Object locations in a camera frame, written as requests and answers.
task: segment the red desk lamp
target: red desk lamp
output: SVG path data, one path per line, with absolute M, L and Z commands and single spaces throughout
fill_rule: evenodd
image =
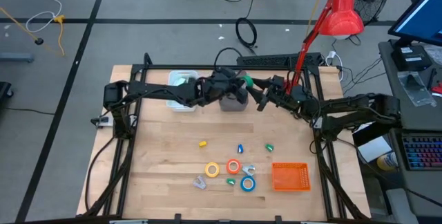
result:
M 299 82 L 305 54 L 307 54 L 310 45 L 319 34 L 345 36 L 356 35 L 364 31 L 364 23 L 353 8 L 354 0 L 327 0 L 316 25 L 302 43 L 301 52 L 295 67 L 294 79 L 291 81 L 291 86 L 287 89 L 288 93 L 291 93 L 293 86 Z

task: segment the white cable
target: white cable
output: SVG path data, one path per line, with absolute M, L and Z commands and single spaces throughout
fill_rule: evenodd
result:
M 338 60 L 339 60 L 340 67 L 343 68 L 343 67 L 344 67 L 344 65 L 343 65 L 343 61 L 342 61 L 342 59 L 339 57 L 339 55 L 336 54 L 335 51 L 330 51 L 329 55 L 325 58 L 325 63 L 326 63 L 326 65 L 327 65 L 327 66 L 331 66 L 331 65 L 333 64 L 333 58 L 334 58 L 335 56 L 336 56 L 336 57 L 338 58 Z M 341 72 L 340 72 L 340 77 L 339 77 L 339 82 L 341 82 L 343 79 L 344 79 L 344 72 L 341 71 Z
M 31 33 L 39 32 L 39 31 L 43 30 L 44 28 L 46 28 L 46 27 L 50 24 L 50 22 L 52 22 L 52 21 L 54 20 L 55 17 L 58 17 L 58 16 L 60 15 L 61 8 L 63 7 L 63 4 L 61 4 L 61 2 L 58 1 L 58 0 L 53 0 L 53 1 L 57 2 L 57 3 L 60 5 L 60 9 L 58 10 L 57 14 L 55 14 L 55 13 L 53 13 L 53 12 L 51 12 L 51 11 L 43 11 L 43 12 L 40 12 L 39 14 L 37 14 L 37 15 L 35 15 L 35 16 L 29 18 L 29 20 L 27 20 L 27 22 L 26 22 L 26 30 L 28 30 L 28 31 L 31 32 Z M 38 30 L 30 30 L 30 29 L 29 29 L 29 26 L 28 26 L 29 23 L 30 23 L 34 18 L 36 18 L 36 17 L 38 17 L 38 16 L 40 16 L 40 15 L 42 15 L 42 14 L 51 14 L 51 15 L 52 15 L 52 19 L 51 19 L 47 24 L 45 24 L 43 27 L 41 27 L 40 29 L 38 29 Z

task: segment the white paper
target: white paper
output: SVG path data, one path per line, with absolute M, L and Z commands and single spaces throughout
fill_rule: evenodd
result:
M 362 124 L 359 127 L 358 131 L 368 126 L 369 124 Z M 367 162 L 371 162 L 392 150 L 392 148 L 388 145 L 387 141 L 385 141 L 383 137 L 377 137 L 370 142 L 361 145 L 360 147 L 358 147 L 358 149 L 362 157 L 364 157 Z

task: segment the orange basket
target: orange basket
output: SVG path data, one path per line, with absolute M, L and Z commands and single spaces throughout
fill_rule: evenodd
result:
M 274 162 L 271 177 L 276 191 L 310 191 L 309 169 L 304 162 Z

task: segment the wooden table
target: wooden table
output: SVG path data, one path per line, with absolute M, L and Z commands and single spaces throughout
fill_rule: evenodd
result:
M 128 80 L 130 71 L 131 66 L 114 66 L 110 81 Z M 167 84 L 169 72 L 149 70 L 147 82 Z M 286 75 L 284 71 L 248 72 L 258 78 Z M 198 73 L 207 76 L 211 71 Z M 321 67 L 320 78 L 325 99 L 343 96 L 336 68 Z M 193 113 L 174 113 L 165 101 L 143 100 L 123 218 L 172 219 L 180 213 L 183 219 L 272 221 L 275 215 L 281 215 L 284 221 L 326 221 L 319 168 L 316 156 L 309 151 L 313 131 L 306 122 L 295 120 L 288 111 L 272 103 L 263 112 L 256 107 L 250 97 L 244 112 L 221 112 L 218 103 L 213 103 L 198 107 Z M 97 131 L 91 158 L 111 136 L 111 128 Z M 348 131 L 339 137 L 353 142 Z M 208 145 L 199 148 L 201 141 L 207 141 Z M 108 184 L 115 143 L 100 155 L 93 167 L 90 205 Z M 265 149 L 267 143 L 274 145 L 273 152 Z M 237 153 L 238 144 L 244 146 L 243 154 Z M 341 142 L 335 142 L 334 148 L 341 185 L 362 213 L 369 216 L 354 148 Z M 255 165 L 254 191 L 241 190 L 243 172 L 227 173 L 226 163 L 230 158 L 244 165 Z M 204 174 L 208 162 L 220 165 L 220 175 L 216 178 Z M 311 191 L 275 192 L 271 184 L 272 162 L 306 162 Z M 192 185 L 199 175 L 206 181 L 205 190 Z M 237 183 L 228 185 L 227 178 L 235 178 Z M 338 216 L 336 195 L 330 184 L 329 188 L 334 216 Z M 118 194 L 119 186 L 111 213 L 115 212 Z M 85 212 L 84 190 L 77 212 Z

